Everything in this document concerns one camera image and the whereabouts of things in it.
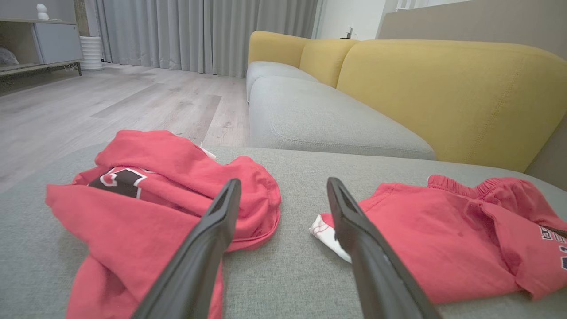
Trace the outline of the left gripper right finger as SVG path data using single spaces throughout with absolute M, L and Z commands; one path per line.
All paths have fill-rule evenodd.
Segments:
M 435 305 L 342 181 L 328 178 L 327 194 L 335 238 L 352 259 L 363 317 L 441 318 Z

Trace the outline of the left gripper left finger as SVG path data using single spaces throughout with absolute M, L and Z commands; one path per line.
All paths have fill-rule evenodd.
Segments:
M 134 311 L 134 319 L 208 317 L 221 258 L 234 237 L 240 198 L 240 180 L 230 179 Z

